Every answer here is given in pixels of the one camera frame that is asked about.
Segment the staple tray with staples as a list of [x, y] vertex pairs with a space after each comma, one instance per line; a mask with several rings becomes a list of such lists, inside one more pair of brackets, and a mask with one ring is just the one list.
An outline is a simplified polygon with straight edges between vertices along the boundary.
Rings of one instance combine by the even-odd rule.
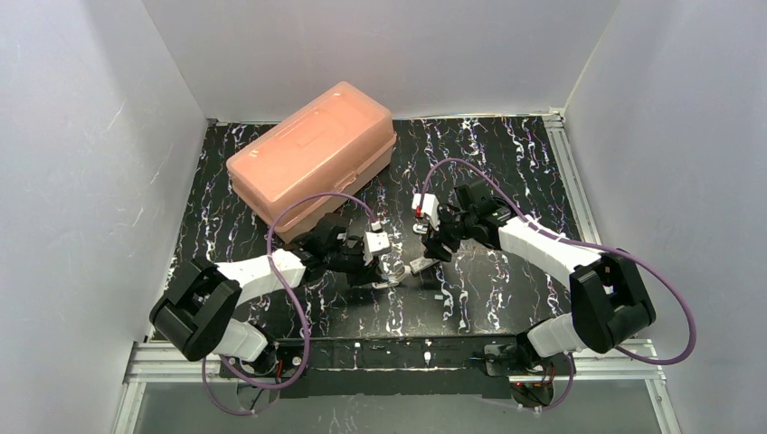
[[424, 257], [419, 257], [417, 259], [413, 259], [412, 261], [410, 261], [408, 264], [408, 267], [410, 272], [413, 275], [418, 275], [422, 273], [424, 270], [434, 266], [437, 263], [439, 263], [437, 259], [428, 259]]

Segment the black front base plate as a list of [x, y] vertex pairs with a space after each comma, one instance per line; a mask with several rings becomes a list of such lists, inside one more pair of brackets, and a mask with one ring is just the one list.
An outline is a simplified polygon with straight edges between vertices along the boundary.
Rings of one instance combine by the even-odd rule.
[[324, 337], [312, 341], [305, 359], [302, 340], [284, 338], [253, 362], [227, 357], [220, 374], [285, 382], [305, 362], [282, 397], [467, 394], [550, 403], [556, 381], [569, 376], [565, 356], [540, 359], [517, 349], [512, 335]]

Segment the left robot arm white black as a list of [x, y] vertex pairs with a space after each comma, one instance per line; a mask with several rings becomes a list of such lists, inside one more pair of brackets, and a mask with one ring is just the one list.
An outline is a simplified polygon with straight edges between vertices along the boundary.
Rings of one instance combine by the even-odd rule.
[[177, 268], [149, 321], [190, 362], [209, 354], [254, 362], [270, 339], [235, 319], [240, 305], [314, 282], [328, 271], [345, 274], [352, 287], [386, 281], [380, 258], [391, 244], [382, 224], [372, 223], [362, 236], [350, 234], [349, 225], [348, 219], [329, 212], [312, 230], [269, 256], [219, 263], [191, 259]]

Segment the pink translucent plastic box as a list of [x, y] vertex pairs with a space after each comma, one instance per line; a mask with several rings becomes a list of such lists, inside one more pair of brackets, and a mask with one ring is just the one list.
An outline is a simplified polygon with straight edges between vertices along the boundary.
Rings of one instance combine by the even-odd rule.
[[232, 189], [283, 241], [311, 230], [387, 167], [392, 113], [342, 81], [231, 156]]

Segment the aluminium front rail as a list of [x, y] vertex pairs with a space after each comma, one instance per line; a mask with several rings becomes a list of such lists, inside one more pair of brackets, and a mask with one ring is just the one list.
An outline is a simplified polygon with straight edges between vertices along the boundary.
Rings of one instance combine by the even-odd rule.
[[[476, 371], [512, 382], [565, 381], [568, 363], [552, 356], [530, 368], [514, 367], [508, 360], [489, 361], [487, 355], [500, 346], [498, 336], [443, 336], [417, 338], [351, 339], [321, 338], [310, 346], [307, 374], [329, 373], [464, 373]], [[597, 354], [582, 350], [573, 354], [577, 380], [663, 380], [659, 366], [637, 361], [652, 356], [648, 339], [630, 339], [625, 345], [632, 355], [612, 350]], [[229, 381], [234, 374], [211, 355], [203, 362], [186, 360], [164, 341], [137, 344], [124, 377], [125, 382], [197, 382], [203, 377]]]

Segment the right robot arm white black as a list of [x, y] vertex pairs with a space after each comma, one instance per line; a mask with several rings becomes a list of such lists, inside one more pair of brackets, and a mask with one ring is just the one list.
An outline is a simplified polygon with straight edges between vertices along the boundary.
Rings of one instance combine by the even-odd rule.
[[463, 241], [517, 256], [568, 290], [571, 310], [532, 325], [507, 343], [478, 353], [488, 373], [530, 371], [552, 357], [589, 349], [606, 354], [651, 326], [656, 311], [636, 264], [609, 252], [575, 246], [530, 216], [519, 216], [478, 182], [456, 187], [457, 205], [431, 193], [414, 195], [414, 231], [423, 257], [450, 262]]

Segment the small white stapler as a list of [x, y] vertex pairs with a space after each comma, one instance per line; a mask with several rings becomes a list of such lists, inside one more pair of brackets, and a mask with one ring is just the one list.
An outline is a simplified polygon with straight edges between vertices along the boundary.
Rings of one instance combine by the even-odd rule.
[[375, 269], [376, 278], [371, 287], [373, 289], [395, 288], [411, 274], [412, 267], [400, 259], [382, 260]]

